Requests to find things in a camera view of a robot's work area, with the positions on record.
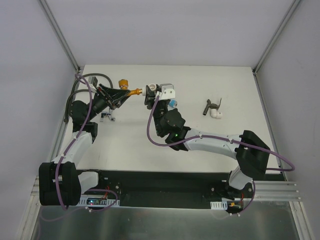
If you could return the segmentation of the white elbow pipe fitting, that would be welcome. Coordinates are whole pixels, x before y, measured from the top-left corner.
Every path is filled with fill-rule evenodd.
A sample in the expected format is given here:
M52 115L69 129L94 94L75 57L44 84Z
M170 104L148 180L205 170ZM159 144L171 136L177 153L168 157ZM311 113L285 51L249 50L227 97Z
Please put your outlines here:
M146 96L148 91L155 91L157 86L155 84L148 84L142 88L142 95Z

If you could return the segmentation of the orange water faucet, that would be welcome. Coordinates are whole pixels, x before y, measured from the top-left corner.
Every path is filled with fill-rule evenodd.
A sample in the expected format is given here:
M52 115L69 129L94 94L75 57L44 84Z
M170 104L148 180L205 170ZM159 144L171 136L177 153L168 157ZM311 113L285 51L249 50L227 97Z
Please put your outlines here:
M129 90L129 82L127 79L119 80L118 85L121 90ZM130 90L127 96L141 95L142 93L143 93L143 90L141 88L136 88L136 89Z

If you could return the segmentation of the white elbow fitting right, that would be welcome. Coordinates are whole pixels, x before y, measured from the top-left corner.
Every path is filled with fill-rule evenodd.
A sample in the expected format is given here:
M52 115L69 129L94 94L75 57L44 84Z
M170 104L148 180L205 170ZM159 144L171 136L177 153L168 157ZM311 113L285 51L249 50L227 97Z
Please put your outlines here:
M210 109L210 116L214 119L221 119L223 117L223 114L217 109Z

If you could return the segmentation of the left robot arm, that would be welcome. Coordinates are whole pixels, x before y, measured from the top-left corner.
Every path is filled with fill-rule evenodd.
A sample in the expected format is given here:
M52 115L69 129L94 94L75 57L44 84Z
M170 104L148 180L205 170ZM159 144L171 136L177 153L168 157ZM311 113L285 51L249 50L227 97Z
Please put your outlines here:
M88 190L99 195L105 191L106 183L96 171L77 172L77 166L86 151L98 136L98 124L93 118L106 108L119 108L130 96L125 80L119 88L99 84L96 92L89 92L89 102L74 101L69 107L72 119L72 135L66 148L51 162L44 162L38 169L39 200L43 206L64 208L75 206L81 195Z

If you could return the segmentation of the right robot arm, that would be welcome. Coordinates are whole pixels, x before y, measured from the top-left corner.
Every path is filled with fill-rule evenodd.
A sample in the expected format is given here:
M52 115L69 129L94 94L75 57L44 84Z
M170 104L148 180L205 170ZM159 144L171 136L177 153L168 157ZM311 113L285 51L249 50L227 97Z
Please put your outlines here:
M168 104L175 98L172 84L146 85L142 95L145 106L151 111L147 123L154 123L156 135L165 141L155 142L148 129L147 138L152 144L175 151L210 152L237 161L237 167L229 173L226 183L215 188L222 198L233 199L248 183L264 179L270 148L254 132L244 130L242 134L214 135L186 126L176 108L168 109Z

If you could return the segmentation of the blue water faucet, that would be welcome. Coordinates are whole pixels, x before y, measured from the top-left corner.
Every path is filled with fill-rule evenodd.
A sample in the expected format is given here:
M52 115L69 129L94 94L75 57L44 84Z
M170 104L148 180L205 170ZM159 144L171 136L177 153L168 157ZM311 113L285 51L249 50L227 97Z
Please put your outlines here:
M168 103L168 106L171 108L176 108L178 105L178 102L174 99L171 99L170 102Z

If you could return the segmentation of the dark metal faucet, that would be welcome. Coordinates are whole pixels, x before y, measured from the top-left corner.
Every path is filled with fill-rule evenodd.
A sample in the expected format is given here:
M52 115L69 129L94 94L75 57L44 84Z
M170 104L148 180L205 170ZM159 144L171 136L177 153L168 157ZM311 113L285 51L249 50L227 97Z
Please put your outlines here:
M222 98L220 98L219 104L212 103L210 99L207 99L202 115L206 116L209 110L218 110L221 106L221 102Z

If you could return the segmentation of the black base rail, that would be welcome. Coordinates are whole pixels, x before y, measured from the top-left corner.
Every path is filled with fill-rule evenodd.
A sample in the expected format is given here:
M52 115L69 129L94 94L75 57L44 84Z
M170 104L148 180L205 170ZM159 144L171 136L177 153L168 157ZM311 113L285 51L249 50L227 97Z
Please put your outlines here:
M242 190L227 185L227 173L98 171L98 185L85 192L80 204L116 207L209 209L211 203L236 201L241 209L253 196L247 183Z

